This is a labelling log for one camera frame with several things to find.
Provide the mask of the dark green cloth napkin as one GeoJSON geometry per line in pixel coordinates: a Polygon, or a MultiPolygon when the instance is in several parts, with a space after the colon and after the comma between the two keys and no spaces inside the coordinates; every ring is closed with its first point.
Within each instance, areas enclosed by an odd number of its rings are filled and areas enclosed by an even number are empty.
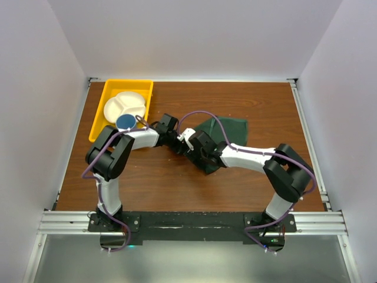
{"type": "MultiPolygon", "coordinates": [[[[245,119],[234,119],[230,117],[217,117],[226,132],[230,143],[235,143],[239,146],[246,146],[248,141],[248,122],[245,119]]],[[[216,143],[224,142],[220,125],[214,118],[210,118],[194,128],[195,131],[204,131],[216,143]]]]}

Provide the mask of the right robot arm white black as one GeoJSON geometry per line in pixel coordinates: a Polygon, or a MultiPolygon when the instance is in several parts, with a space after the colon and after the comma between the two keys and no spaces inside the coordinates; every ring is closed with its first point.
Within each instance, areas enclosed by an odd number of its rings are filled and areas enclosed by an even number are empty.
{"type": "Polygon", "coordinates": [[[245,228],[247,231],[265,228],[277,231],[294,205],[307,194],[310,182],[316,186],[313,170],[288,145],[257,149],[243,147],[228,140],[220,143],[203,131],[186,129],[178,139],[188,147],[185,155],[197,167],[239,167],[260,172],[268,178],[275,193],[262,213],[259,223],[245,228]]]}

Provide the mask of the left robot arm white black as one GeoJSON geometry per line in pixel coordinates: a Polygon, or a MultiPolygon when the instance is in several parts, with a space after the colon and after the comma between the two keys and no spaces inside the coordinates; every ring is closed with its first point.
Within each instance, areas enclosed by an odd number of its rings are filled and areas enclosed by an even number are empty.
{"type": "Polygon", "coordinates": [[[93,179],[97,187],[98,203],[92,220],[108,231],[125,232],[123,206],[119,193],[119,176],[133,150],[168,146],[179,147],[177,140],[178,119],[164,114],[159,121],[147,124],[137,117],[144,127],[117,129],[106,126],[85,156],[88,167],[81,177],[93,179]]]}

